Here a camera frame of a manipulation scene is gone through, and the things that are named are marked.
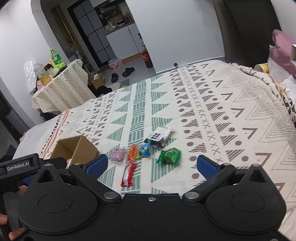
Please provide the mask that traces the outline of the person left hand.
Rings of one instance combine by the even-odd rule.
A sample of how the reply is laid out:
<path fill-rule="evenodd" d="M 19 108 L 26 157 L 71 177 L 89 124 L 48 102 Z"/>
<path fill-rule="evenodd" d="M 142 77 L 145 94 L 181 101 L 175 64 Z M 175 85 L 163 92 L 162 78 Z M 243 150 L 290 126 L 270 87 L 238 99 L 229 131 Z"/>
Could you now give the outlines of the person left hand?
<path fill-rule="evenodd" d="M 4 233 L 1 231 L 1 235 L 5 240 L 9 238 L 9 240 L 15 240 L 25 231 L 25 228 L 20 224 L 19 215 L 17 212 L 17 205 L 20 197 L 27 190 L 26 185 L 22 185 L 18 187 L 18 191 L 16 193 L 7 192 L 1 197 L 1 204 L 5 206 L 6 214 L 1 211 L 1 226 L 8 225 L 11 228 L 11 231 L 8 232 L 7 237 L 4 237 Z"/>

